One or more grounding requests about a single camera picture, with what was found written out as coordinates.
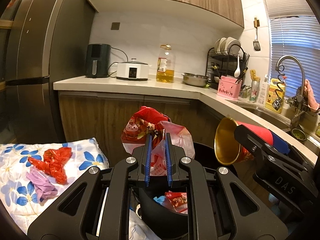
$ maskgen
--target sink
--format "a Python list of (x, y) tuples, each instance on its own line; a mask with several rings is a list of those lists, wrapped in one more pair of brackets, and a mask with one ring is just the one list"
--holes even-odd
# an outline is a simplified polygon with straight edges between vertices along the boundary
[[(266, 120), (267, 122), (273, 124), (275, 127), (279, 128), (279, 129), (285, 131), (286, 133), (288, 133), (289, 135), (291, 135), (290, 128), (289, 128), (290, 123), (287, 120), (285, 120), (284, 118), (282, 118), (281, 115), (273, 113), (264, 107), (257, 106), (254, 104), (235, 102), (235, 101), (230, 101), (230, 102), (243, 108), (244, 110), (249, 111), (250, 113), (253, 113), (253, 114), (261, 117), (262, 119)], [(318, 142), (312, 136), (307, 134), (307, 140), (305, 142), (303, 142), (302, 144), (305, 147), (307, 147), (310, 151), (312, 151), (314, 154), (319, 156), (320, 142)]]
[(281, 118), (279, 114), (272, 113), (271, 111), (268, 111), (266, 108), (257, 106), (254, 104), (246, 104), (242, 102), (235, 102), (230, 101), (231, 103), (243, 108), (244, 110), (249, 111), (250, 113), (253, 113), (262, 119), (266, 120), (267, 122), (273, 124), (274, 126), (278, 127), (279, 129), (287, 129), (290, 126), (290, 123), (287, 122), (285, 119)]

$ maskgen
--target white spoon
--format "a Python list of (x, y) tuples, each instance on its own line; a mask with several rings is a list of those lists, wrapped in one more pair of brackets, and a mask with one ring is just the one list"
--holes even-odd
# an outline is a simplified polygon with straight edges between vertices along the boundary
[(239, 54), (238, 54), (238, 66), (237, 69), (234, 73), (235, 78), (237, 78), (238, 76), (240, 76), (240, 64), (239, 64)]

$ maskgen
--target cooking oil bottle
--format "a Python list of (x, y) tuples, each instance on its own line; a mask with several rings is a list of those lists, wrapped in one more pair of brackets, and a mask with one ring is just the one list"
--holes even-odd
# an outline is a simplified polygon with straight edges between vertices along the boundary
[(163, 83), (173, 83), (176, 57), (169, 44), (161, 45), (160, 48), (157, 66), (157, 81)]

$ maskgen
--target faucet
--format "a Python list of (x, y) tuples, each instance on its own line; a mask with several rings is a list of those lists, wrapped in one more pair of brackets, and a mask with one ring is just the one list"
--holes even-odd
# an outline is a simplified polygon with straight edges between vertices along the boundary
[(293, 57), (293, 56), (291, 56), (291, 55), (284, 55), (284, 56), (282, 56), (282, 57), (278, 60), (278, 62), (277, 62), (277, 64), (276, 64), (276, 71), (278, 71), (278, 72), (280, 73), (280, 71), (279, 71), (279, 66), (280, 66), (280, 64), (281, 64), (285, 59), (292, 59), (295, 63), (297, 63), (297, 65), (299, 66), (299, 68), (300, 68), (300, 70), (301, 70), (301, 74), (302, 74), (301, 91), (300, 91), (300, 94), (297, 95), (297, 101), (298, 101), (298, 103), (299, 103), (299, 104), (298, 104), (298, 109), (296, 110), (294, 117), (291, 118), (291, 122), (290, 122), (290, 126), (291, 126), (292, 128), (294, 128), (294, 127), (297, 127), (297, 125), (298, 125), (298, 123), (299, 123), (299, 120), (300, 120), (300, 116), (301, 116), (302, 113), (303, 113), (303, 111), (302, 111), (302, 106), (303, 106), (303, 91), (304, 91), (304, 82), (305, 82), (306, 76), (305, 76), (304, 69), (303, 69), (300, 61), (299, 61), (297, 58), (295, 58), (295, 57)]

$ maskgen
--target trash bag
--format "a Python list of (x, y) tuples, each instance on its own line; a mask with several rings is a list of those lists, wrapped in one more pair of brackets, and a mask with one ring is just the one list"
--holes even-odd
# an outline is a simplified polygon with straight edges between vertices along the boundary
[(165, 134), (170, 133), (173, 145), (184, 149), (186, 156), (194, 158), (192, 136), (184, 127), (171, 122), (170, 118), (157, 110), (142, 106), (129, 120), (121, 134), (125, 150), (132, 154), (136, 147), (146, 143), (147, 134), (152, 136), (150, 175), (167, 175), (165, 163)]

